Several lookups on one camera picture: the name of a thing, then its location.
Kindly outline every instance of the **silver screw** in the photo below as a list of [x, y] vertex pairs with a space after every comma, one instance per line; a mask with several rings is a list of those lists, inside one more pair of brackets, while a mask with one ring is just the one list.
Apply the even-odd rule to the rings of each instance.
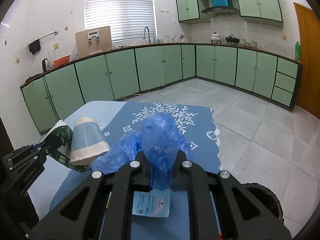
[[140, 166], [140, 162], [132, 161], [132, 162], [130, 162], [130, 166], [133, 168], [138, 168]]
[[190, 168], [192, 166], [192, 162], [191, 161], [183, 161], [182, 166], [185, 168]]
[[221, 171], [220, 172], [220, 177], [223, 178], [223, 179], [227, 179], [230, 177], [230, 173], [227, 172], [227, 171]]
[[94, 178], [94, 179], [98, 179], [102, 176], [102, 172], [101, 171], [94, 171], [91, 176]]

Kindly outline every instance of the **window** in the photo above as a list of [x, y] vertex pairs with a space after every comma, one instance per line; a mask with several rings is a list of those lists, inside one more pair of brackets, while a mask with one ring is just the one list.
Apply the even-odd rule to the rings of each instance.
[[144, 27], [156, 37], [153, 0], [85, 0], [85, 28], [110, 26], [112, 41], [143, 37]]

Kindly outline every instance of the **kitchen sink faucet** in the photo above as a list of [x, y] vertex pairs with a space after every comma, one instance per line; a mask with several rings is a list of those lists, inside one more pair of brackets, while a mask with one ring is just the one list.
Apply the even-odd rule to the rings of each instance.
[[148, 29], [148, 44], [151, 44], [151, 40], [150, 40], [150, 32], [149, 32], [149, 28], [146, 26], [144, 27], [144, 32], [143, 32], [143, 39], [146, 39], [146, 29]]

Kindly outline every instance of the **green bottle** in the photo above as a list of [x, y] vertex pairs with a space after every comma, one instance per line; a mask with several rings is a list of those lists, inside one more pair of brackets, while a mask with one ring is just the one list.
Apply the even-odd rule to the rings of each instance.
[[297, 41], [296, 47], [295, 47], [295, 57], [294, 57], [294, 59], [296, 61], [300, 61], [301, 60], [301, 46], [300, 46], [298, 41]]

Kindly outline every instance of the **countertop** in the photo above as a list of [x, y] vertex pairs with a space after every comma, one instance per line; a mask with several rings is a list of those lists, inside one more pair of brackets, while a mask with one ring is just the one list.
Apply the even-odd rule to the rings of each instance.
[[117, 51], [123, 51], [123, 50], [127, 50], [127, 49], [138, 49], [138, 48], [144, 48], [144, 47], [155, 47], [155, 46], [175, 46], [175, 45], [209, 45], [209, 46], [222, 46], [222, 47], [231, 47], [231, 48], [239, 48], [239, 49], [248, 49], [248, 50], [253, 50], [253, 51], [257, 51], [257, 52], [262, 52], [262, 53], [266, 53], [266, 54], [269, 54], [269, 55], [273, 55], [273, 56], [276, 56], [276, 57], [280, 57], [280, 58], [283, 58], [283, 59], [286, 59], [288, 61], [291, 61], [293, 63], [296, 63], [296, 64], [301, 64], [300, 62], [298, 61], [295, 61], [291, 58], [288, 58], [288, 57], [284, 57], [282, 55], [278, 55], [278, 54], [275, 54], [275, 53], [272, 53], [272, 52], [268, 52], [268, 51], [265, 51], [265, 50], [261, 50], [261, 49], [254, 49], [254, 48], [250, 48], [250, 47], [244, 47], [244, 46], [236, 46], [236, 45], [227, 45], [227, 44], [211, 44], [211, 43], [152, 43], [152, 44], [145, 44], [145, 45], [138, 45], [138, 46], [129, 46], [129, 47], [124, 47], [124, 48], [117, 48], [117, 49], [111, 49], [111, 50], [108, 50], [108, 51], [105, 51], [105, 52], [100, 52], [100, 53], [96, 53], [94, 55], [90, 55], [90, 56], [87, 56], [87, 57], [82, 57], [82, 58], [78, 58], [78, 59], [75, 59], [73, 61], [70, 61], [58, 68], [55, 68], [55, 69], [52, 69], [52, 70], [48, 70], [46, 71], [45, 73], [41, 73], [37, 76], [34, 76], [32, 79], [30, 79], [28, 82], [24, 83], [23, 85], [20, 86], [20, 88], [22, 89], [23, 87], [27, 86], [28, 84], [30, 84], [32, 81], [34, 80], [37, 80], [53, 71], [56, 71], [60, 68], [63, 68], [65, 66], [69, 66], [71, 64], [74, 64], [74, 63], [77, 63], [79, 61], [83, 61], [83, 60], [86, 60], [86, 59], [89, 59], [89, 58], [93, 58], [93, 57], [97, 57], [97, 56], [101, 56], [101, 55], [105, 55], [105, 54], [109, 54], [109, 53], [112, 53], [112, 52], [117, 52]]

